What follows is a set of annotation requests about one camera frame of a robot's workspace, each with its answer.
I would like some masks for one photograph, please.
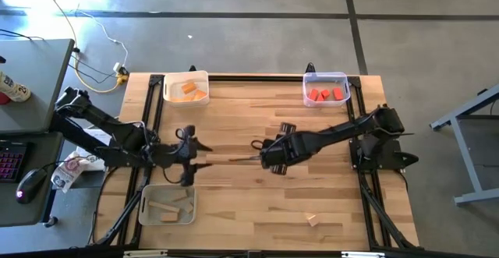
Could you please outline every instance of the computer keyboard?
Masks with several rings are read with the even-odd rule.
[[[0,183],[19,182],[28,144],[0,140]]]

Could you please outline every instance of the concrete floor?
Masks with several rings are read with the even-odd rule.
[[[46,38],[71,37],[62,17],[46,13],[54,8],[50,0],[3,1],[0,9],[36,9],[28,16],[0,16],[1,28]],[[499,14],[498,0],[353,1],[357,13],[363,14]],[[58,2],[68,10],[80,4],[81,9],[120,12],[348,12],[345,0]],[[122,60],[122,49],[105,40],[91,19],[70,19],[88,63],[111,71],[114,62]],[[99,21],[111,37],[127,44],[131,72],[177,72],[195,64],[211,72],[301,73],[307,62],[314,62],[320,71],[359,74],[347,19],[108,17]],[[402,146],[420,158],[408,169],[407,178],[419,241],[427,249],[499,256],[499,201],[454,205],[452,197],[471,192],[471,182],[451,129],[434,133],[428,127],[483,88],[499,83],[496,31],[495,21],[359,21],[368,73],[382,75],[389,105],[397,109],[408,132],[415,133],[402,138]],[[83,87],[71,69],[66,86]],[[112,82],[99,87],[112,87]],[[92,101],[117,115],[124,89],[92,95]],[[499,186],[499,181],[490,183],[494,184]],[[95,189],[59,194],[53,213],[62,223],[55,228],[0,229],[0,253],[84,246],[96,195]]]

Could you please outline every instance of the wooden table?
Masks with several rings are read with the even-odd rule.
[[[120,121],[141,119],[149,76],[130,76]],[[361,82],[368,112],[385,103],[379,76],[361,76]],[[210,96],[210,103],[202,108],[165,104],[159,132],[163,142],[177,143],[175,129],[193,124],[200,141],[214,149],[202,158],[215,165],[196,174],[196,220],[189,225],[144,226],[140,248],[368,249],[359,182],[350,168],[348,142],[325,147],[310,160],[288,168],[286,176],[263,170],[258,161],[228,161],[256,154],[250,142],[275,138],[281,122],[294,123],[298,130],[320,130],[346,122],[346,106],[306,108],[301,83],[291,82],[210,82]],[[151,109],[152,123],[155,105]],[[168,177],[178,178],[180,171],[180,165],[175,165],[167,170]],[[120,168],[105,186],[98,211],[98,238],[123,208],[129,175],[130,169]],[[154,169],[151,183],[167,183],[160,168]],[[387,213],[417,245],[402,178],[392,171],[380,171],[380,183]],[[304,212],[318,214],[320,223],[310,227]],[[380,242],[376,216],[373,221]]]

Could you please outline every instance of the black mouse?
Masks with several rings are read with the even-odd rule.
[[[21,182],[17,186],[16,200],[18,203],[30,203],[40,190],[41,185],[47,178],[47,172],[42,168],[30,170],[24,175]]]

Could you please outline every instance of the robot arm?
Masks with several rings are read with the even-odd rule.
[[[319,132],[297,132],[294,125],[282,124],[281,134],[275,140],[262,142],[259,159],[263,168],[271,168],[273,173],[282,175],[288,166],[310,159],[325,146],[368,135],[366,140],[370,142],[363,151],[369,157],[379,154],[385,142],[398,138],[403,132],[404,126],[395,109],[385,106],[378,107],[354,122],[344,122]]]
[[[102,158],[106,166],[147,168],[158,165],[169,168],[173,164],[181,164],[184,173],[180,184],[191,186],[197,169],[210,165],[190,164],[190,160],[197,157],[198,150],[212,150],[194,137],[196,134],[194,125],[176,130],[179,143],[164,144],[161,143],[157,133],[147,129],[143,122],[139,122],[142,123],[140,126],[136,126],[137,122],[122,123],[93,106],[85,90],[68,87],[55,105],[57,115],[64,118],[86,119],[112,136],[109,147],[82,146]]]

